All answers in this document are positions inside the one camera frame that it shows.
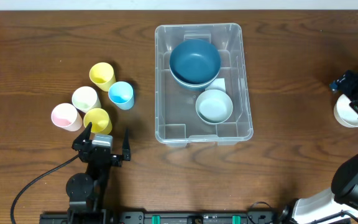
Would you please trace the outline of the white small bowl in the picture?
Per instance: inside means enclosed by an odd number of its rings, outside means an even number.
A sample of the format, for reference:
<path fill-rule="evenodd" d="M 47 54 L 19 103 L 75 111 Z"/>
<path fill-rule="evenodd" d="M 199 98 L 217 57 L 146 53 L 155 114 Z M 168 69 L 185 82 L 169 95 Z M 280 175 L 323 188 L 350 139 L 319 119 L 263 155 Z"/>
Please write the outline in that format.
<path fill-rule="evenodd" d="M 358 114 L 350 107 L 350 99 L 342 94 L 334 106 L 334 117 L 347 128 L 358 128 Z"/>

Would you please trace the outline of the dark blue top bowl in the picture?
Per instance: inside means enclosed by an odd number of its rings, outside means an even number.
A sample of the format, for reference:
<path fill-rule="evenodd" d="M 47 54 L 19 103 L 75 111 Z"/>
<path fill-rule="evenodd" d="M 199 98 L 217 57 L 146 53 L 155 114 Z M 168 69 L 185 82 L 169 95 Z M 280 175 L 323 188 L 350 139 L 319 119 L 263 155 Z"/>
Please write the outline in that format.
<path fill-rule="evenodd" d="M 169 67 L 182 81 L 200 84 L 219 73 L 221 57 L 213 44 L 201 39 L 189 39 L 173 49 Z"/>

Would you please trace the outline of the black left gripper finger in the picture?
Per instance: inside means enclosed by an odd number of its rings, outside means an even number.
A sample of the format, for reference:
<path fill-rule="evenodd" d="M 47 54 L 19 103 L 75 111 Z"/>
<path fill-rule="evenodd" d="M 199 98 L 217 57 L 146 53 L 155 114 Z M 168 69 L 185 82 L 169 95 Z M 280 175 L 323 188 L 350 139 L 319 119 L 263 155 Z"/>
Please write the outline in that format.
<path fill-rule="evenodd" d="M 131 160 L 131 148 L 129 144 L 129 130 L 126 129 L 124 139 L 122 142 L 122 160 L 130 161 Z"/>
<path fill-rule="evenodd" d="M 72 149 L 84 149 L 91 142 L 91 128 L 92 122 L 90 122 L 87 127 L 85 127 L 85 130 L 73 141 Z"/>

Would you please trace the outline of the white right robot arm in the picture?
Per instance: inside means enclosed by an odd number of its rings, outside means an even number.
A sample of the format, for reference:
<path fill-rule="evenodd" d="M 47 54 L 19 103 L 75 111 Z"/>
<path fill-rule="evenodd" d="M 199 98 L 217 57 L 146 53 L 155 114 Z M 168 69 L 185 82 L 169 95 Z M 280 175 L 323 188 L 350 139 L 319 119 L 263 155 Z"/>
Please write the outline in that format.
<path fill-rule="evenodd" d="M 342 95 L 334 106 L 334 116 L 339 123 L 358 128 L 358 72 L 346 71 L 330 84 L 332 91 Z M 331 187 L 309 198 L 301 198 L 287 205 L 282 213 L 272 208 L 247 213 L 142 213 L 123 214 L 121 223 L 358 223 L 358 154 L 343 163 L 336 171 Z"/>

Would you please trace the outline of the light grey small bowl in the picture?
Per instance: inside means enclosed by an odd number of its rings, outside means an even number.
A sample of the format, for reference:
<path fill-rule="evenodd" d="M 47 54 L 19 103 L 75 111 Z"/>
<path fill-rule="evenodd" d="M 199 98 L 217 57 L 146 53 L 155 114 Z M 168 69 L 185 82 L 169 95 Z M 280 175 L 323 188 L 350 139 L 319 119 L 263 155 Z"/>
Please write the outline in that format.
<path fill-rule="evenodd" d="M 206 90 L 196 99 L 195 110 L 200 119 L 211 125 L 225 122 L 234 106 L 228 94 L 221 90 Z"/>

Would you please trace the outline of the cream large bowl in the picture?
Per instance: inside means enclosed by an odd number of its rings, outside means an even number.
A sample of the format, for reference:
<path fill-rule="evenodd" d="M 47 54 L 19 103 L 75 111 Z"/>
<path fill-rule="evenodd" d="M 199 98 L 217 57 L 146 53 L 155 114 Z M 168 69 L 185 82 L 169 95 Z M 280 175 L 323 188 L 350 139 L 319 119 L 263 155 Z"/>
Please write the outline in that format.
<path fill-rule="evenodd" d="M 218 73 L 209 81 L 204 82 L 204 83 L 200 83 L 200 84 L 191 84 L 191 83 L 187 83 L 185 81 L 182 81 L 181 79 L 179 79 L 179 77 L 176 75 L 176 73 L 170 69 L 170 72 L 172 74 L 172 77 L 175 79 L 176 82 L 178 82 L 180 85 L 182 85 L 183 87 L 189 88 L 189 89 L 202 89 L 202 88 L 206 88 L 207 86 L 209 86 L 210 84 L 212 84 L 212 82 L 215 81 L 215 79 L 217 79 L 218 77 Z"/>

